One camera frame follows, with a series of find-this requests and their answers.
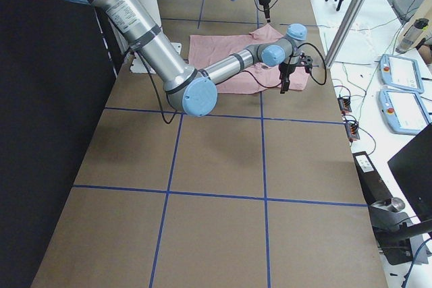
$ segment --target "black curtain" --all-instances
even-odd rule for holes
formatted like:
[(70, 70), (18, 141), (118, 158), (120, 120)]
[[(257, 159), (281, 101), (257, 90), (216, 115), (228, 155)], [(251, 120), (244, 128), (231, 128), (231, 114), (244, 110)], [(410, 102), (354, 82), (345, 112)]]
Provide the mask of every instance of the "black curtain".
[[(115, 75), (91, 7), (0, 0), (0, 8), (0, 287), (24, 288), (38, 270)], [(108, 43), (118, 56), (115, 42)]]

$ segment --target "computer monitor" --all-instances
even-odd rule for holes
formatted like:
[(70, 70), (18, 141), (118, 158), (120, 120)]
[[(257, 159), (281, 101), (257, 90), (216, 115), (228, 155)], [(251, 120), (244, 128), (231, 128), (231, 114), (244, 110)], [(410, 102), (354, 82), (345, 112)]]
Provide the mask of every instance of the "computer monitor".
[(389, 168), (421, 221), (432, 219), (432, 124), (389, 161)]

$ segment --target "table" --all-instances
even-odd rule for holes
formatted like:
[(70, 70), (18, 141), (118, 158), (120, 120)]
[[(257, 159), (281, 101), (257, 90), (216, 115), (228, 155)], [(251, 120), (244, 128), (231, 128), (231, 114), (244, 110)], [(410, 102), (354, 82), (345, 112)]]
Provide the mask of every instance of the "table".
[[(265, 21), (253, 0), (158, 2), (184, 58), (190, 34)], [(316, 25), (309, 0), (271, 14), (280, 32)], [(308, 40), (322, 50), (317, 27)], [(169, 126), (157, 110), (148, 76), (126, 67), (34, 288), (386, 286), (331, 82), (220, 95), (210, 116)]]
[[(335, 11), (336, 3), (333, 1), (325, 2), (325, 0), (311, 0), (315, 17), (317, 19), (317, 25), (320, 26), (320, 33), (322, 39), (325, 39), (326, 33), (331, 28), (325, 26), (339, 26), (342, 18), (347, 10), (351, 0), (345, 0), (340, 12)], [(388, 23), (384, 26), (378, 28), (373, 28), (374, 26), (382, 25)], [(365, 38), (369, 38), (369, 42), (373, 47), (373, 52), (375, 55), (381, 56), (384, 52), (392, 53), (393, 47), (389, 49), (389, 45), (395, 36), (395, 33), (400, 28), (399, 20), (397, 19), (395, 13), (389, 6), (387, 0), (366, 0), (359, 15), (357, 16), (353, 29), (369, 29), (363, 31), (362, 35)], [(350, 36), (353, 34), (360, 33), (356, 31), (351, 31)], [(358, 54), (358, 47), (354, 47), (352, 42), (348, 40), (342, 48), (342, 57), (354, 57)], [(431, 72), (429, 68), (424, 64), (418, 52), (414, 49), (403, 55), (404, 57), (409, 57), (411, 59), (416, 59), (421, 70), (422, 77), (430, 78)], [(335, 78), (335, 84), (343, 84), (347, 86), (352, 94), (364, 95), (364, 92), (358, 87), (353, 86), (348, 82), (348, 79), (363, 89), (369, 85), (368, 95), (364, 101), (360, 126), (365, 128), (377, 141), (377, 148), (375, 152), (370, 156), (373, 164), (376, 166), (379, 174), (383, 178), (384, 182), (388, 186), (390, 192), (395, 197), (400, 197), (406, 199), (401, 192), (399, 186), (396, 183), (389, 167), (387, 161), (399, 151), (405, 144), (407, 144), (413, 136), (405, 136), (399, 134), (393, 134), (389, 131), (388, 126), (385, 124), (379, 107), (377, 105), (377, 93), (383, 87), (378, 74), (375, 73), (377, 67), (377, 61), (373, 59), (369, 65), (353, 65), (353, 64), (343, 64), (335, 63), (331, 68), (331, 77)], [(432, 84), (430, 82), (424, 82), (425, 93), (423, 96), (427, 98), (432, 98)], [(424, 100), (424, 104), (429, 111), (432, 111), (432, 104)], [(352, 108), (353, 115), (355, 117), (360, 116), (361, 98), (353, 98)], [(367, 151), (370, 152), (373, 147), (372, 140), (364, 133), (360, 131), (361, 140), (353, 143), (352, 151), (360, 152)], [(415, 215), (409, 204), (407, 204), (407, 209), (405, 210), (408, 216)], [(387, 260), (382, 257), (383, 267), (385, 269), (385, 274), (389, 287), (400, 287), (403, 276), (406, 274), (409, 268), (409, 264), (401, 264), (398, 266), (391, 266), (388, 264)], [(397, 277), (390, 276), (390, 273), (398, 274)], [(416, 266), (410, 276), (409, 287), (430, 287), (430, 282), (432, 282), (432, 265), (422, 265)]]

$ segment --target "crumpled cloth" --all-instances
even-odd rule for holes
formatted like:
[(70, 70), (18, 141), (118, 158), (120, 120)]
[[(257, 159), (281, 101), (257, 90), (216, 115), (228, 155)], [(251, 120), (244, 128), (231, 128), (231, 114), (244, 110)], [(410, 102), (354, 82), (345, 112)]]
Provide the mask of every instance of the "crumpled cloth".
[[(282, 36), (269, 24), (249, 33), (249, 35), (191, 35), (189, 64), (194, 65), (197, 69), (203, 69), (230, 54), (241, 51), (248, 45), (275, 42)], [(246, 70), (251, 72), (264, 86), (274, 87), (280, 84), (280, 73), (277, 66), (267, 67), (264, 63), (257, 63)], [(290, 81), (291, 90), (303, 90), (308, 81), (308, 74), (303, 67), (298, 67), (290, 76)], [(225, 94), (254, 94), (265, 89), (246, 72), (241, 72), (217, 85), (217, 91)]]

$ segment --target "metal pole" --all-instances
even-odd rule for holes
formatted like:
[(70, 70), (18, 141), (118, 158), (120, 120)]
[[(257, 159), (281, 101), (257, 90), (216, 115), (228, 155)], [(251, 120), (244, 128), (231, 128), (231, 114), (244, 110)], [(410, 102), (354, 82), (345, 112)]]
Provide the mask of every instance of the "metal pole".
[(333, 40), (329, 51), (327, 52), (327, 56), (325, 57), (325, 64), (327, 67), (331, 67), (333, 62), (336, 59), (336, 56), (339, 53), (340, 48), (342, 47), (345, 38), (350, 31), (352, 23), (356, 19), (360, 8), (365, 0), (351, 0), (350, 6), (348, 7), (344, 19), (342, 20), (341, 27), (337, 30), (335, 39)]

